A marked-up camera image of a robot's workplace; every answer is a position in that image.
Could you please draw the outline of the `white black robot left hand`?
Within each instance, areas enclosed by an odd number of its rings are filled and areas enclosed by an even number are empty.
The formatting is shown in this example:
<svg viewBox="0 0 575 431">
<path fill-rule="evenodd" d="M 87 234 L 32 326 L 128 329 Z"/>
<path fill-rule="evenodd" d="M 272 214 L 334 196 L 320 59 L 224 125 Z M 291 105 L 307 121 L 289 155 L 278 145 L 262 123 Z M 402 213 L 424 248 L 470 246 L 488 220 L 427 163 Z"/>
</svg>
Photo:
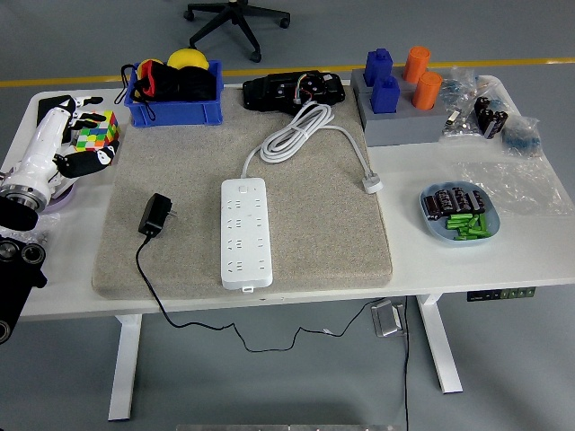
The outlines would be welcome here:
<svg viewBox="0 0 575 431">
<path fill-rule="evenodd" d="M 99 96 L 49 99 L 49 109 L 41 115 L 22 159 L 1 180 L 1 195 L 46 206 L 78 178 L 109 166 L 119 149 L 115 113 L 82 109 L 102 101 Z"/>
</svg>

